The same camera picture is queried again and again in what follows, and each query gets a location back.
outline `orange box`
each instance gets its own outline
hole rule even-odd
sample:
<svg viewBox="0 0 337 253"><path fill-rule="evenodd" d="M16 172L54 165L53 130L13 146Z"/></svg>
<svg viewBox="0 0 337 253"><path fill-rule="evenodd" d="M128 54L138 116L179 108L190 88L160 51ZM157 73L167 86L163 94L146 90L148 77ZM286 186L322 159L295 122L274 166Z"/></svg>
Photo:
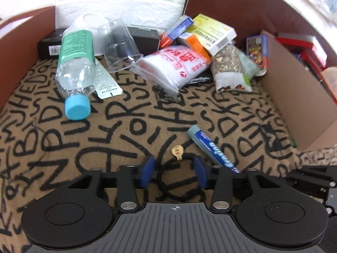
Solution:
<svg viewBox="0 0 337 253"><path fill-rule="evenodd" d="M177 42L180 45L187 46L196 53L198 53L205 59L205 62L207 64L210 64L212 62L211 56L207 53L206 49L201 45L198 38L193 33L189 32L183 33L178 37Z"/></svg>

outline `green bottle label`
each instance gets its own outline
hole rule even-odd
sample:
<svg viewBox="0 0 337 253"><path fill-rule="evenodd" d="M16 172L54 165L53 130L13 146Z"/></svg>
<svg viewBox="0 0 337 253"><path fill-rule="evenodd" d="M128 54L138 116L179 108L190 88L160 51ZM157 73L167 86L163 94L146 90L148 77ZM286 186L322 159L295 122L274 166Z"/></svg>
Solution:
<svg viewBox="0 0 337 253"><path fill-rule="evenodd" d="M92 33L89 30L78 30L63 36L57 66L71 59L82 57L88 58L95 65L92 40Z"/></svg>

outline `black elastic band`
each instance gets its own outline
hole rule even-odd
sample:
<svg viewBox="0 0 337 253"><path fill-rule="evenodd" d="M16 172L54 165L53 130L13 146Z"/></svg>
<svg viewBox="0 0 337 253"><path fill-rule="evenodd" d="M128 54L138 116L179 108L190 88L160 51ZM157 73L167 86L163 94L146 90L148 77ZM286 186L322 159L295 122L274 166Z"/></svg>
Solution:
<svg viewBox="0 0 337 253"><path fill-rule="evenodd" d="M194 157L196 155L194 153L184 153L182 154L182 160L190 160L192 162L194 162ZM158 170L158 174L157 174L157 184L158 187L160 189L160 191L163 193L164 196L169 197L173 200L177 200L177 201L181 201L181 202L187 202L188 200L192 199L193 197L195 197L196 195L198 195L200 193L201 188L198 186L197 188L191 189L189 190L186 194L182 195L182 196L177 196L172 194L168 187L167 184L164 183L161 180L161 177L163 175L164 170L167 169L168 166L170 166L171 164L177 162L177 158L173 158L171 160L169 160L168 162L166 162L165 164L163 164L159 170Z"/></svg>

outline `brown fabric with letters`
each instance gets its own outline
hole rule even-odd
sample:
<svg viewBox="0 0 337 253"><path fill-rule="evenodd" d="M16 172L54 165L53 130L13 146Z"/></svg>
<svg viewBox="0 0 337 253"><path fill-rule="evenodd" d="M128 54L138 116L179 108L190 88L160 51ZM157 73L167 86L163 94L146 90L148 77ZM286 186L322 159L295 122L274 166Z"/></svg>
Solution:
<svg viewBox="0 0 337 253"><path fill-rule="evenodd" d="M115 171L119 165L139 164L149 153L162 164L173 157L175 145L206 158L186 135L194 124L239 170L256 167L279 175L302 162L290 145L284 122L256 83L252 93L215 93L213 84L191 86L182 88L173 100L125 70L113 75L124 94L105 100L93 94L91 115L73 122L65 117L64 99L54 84L56 64L56 60L38 61L0 113L2 252L28 248L20 217L29 202L86 170ZM198 184L189 161L177 164L164 173L163 181L171 184L172 193L182 195ZM115 190L107 193L113 205ZM209 201L211 195L198 189L192 200ZM155 183L150 184L148 195L139 191L139 198L141 202L172 201L163 197Z"/></svg>

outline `gray ribbed plate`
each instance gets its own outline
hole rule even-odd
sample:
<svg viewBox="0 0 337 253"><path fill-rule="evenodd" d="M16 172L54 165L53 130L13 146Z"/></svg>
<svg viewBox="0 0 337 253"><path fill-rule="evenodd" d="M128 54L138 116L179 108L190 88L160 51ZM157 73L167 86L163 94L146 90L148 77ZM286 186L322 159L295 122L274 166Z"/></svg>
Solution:
<svg viewBox="0 0 337 253"><path fill-rule="evenodd" d="M241 233L229 215L212 214L203 203L148 203L142 211L121 215L112 230L92 244L62 251L62 253L80 252L323 253L324 251L317 245L292 251L264 247ZM32 246L27 253L60 253L60 251Z"/></svg>

